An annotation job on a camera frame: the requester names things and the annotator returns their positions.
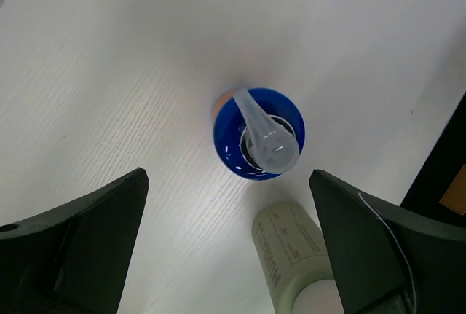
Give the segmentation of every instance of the wire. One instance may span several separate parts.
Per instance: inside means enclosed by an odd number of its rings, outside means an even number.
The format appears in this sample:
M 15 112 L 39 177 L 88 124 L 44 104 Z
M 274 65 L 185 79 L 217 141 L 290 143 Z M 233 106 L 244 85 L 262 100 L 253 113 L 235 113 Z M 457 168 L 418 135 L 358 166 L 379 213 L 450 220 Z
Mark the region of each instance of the wire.
M 411 287 L 413 288 L 413 312 L 414 314 L 417 313 L 417 295 L 416 295 L 416 286 L 414 285 L 414 276 L 413 276 L 413 271 L 411 269 L 411 265 L 409 265 L 409 262 L 408 262 L 408 259 L 406 258 L 406 255 L 405 253 L 403 252 L 403 249 L 401 248 L 400 246 L 400 243 L 398 242 L 398 239 L 395 237 L 395 234 L 393 233 L 393 231 L 391 230 L 391 228 L 388 226 L 388 224 L 384 221 L 384 219 L 366 202 L 366 200 L 364 200 L 364 197 L 363 195 L 361 194 L 361 192 L 358 192 L 358 196 L 359 198 L 361 199 L 361 201 L 363 201 L 364 205 L 367 206 L 367 208 L 369 210 L 372 211 L 373 214 L 376 215 L 376 217 L 378 219 L 380 219 L 380 221 L 383 223 L 383 225 L 387 228 L 387 230 L 390 232 L 391 236 L 393 237 L 393 240 L 395 241 L 396 243 L 396 246 L 398 247 L 398 249 L 400 250 L 401 252 L 401 255 L 403 256 L 404 260 L 405 260 L 405 263 L 406 263 L 406 266 L 408 267 L 408 271 L 409 271 L 409 277 L 411 279 Z

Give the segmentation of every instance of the wooden table surface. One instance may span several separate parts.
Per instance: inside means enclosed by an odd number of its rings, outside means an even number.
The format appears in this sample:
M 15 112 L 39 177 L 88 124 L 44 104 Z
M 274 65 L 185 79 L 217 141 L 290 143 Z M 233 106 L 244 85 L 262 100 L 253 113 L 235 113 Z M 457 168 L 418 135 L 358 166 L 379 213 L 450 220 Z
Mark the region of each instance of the wooden table surface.
M 327 170 L 400 203 L 466 90 L 466 0 L 6 0 L 0 224 L 145 168 L 120 313 L 272 313 L 255 214 Z M 210 109 L 270 87 L 301 109 L 298 165 L 230 173 Z

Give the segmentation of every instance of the wood grain surface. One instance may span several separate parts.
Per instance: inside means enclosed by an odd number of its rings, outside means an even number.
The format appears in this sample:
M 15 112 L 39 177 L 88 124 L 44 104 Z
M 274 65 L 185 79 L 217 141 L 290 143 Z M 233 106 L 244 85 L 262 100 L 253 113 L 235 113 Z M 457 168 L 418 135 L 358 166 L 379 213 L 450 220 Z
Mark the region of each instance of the wood grain surface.
M 151 187 L 120 313 L 272 313 L 253 217 L 314 168 L 400 203 L 466 90 L 466 0 L 5 0 L 0 224 L 136 167 Z M 217 158 L 236 87 L 301 109 L 298 165 L 252 183 Z

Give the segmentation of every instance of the green container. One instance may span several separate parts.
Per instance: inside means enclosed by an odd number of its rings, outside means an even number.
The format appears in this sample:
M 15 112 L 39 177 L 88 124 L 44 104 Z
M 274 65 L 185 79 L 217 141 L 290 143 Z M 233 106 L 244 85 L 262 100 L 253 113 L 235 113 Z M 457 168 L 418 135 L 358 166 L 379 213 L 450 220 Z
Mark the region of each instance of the green container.
M 278 203 L 260 212 L 253 240 L 276 314 L 291 314 L 309 284 L 333 279 L 322 232 L 297 203 Z

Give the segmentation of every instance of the plastic dropper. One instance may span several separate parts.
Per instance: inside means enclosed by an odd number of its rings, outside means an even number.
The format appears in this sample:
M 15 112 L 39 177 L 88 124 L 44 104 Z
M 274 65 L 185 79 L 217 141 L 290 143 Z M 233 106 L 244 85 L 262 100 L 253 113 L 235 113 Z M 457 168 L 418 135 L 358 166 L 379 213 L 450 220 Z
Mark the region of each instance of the plastic dropper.
M 296 138 L 276 123 L 245 88 L 238 90 L 233 99 L 248 127 L 252 143 L 249 154 L 258 166 L 273 174 L 290 170 L 299 157 Z

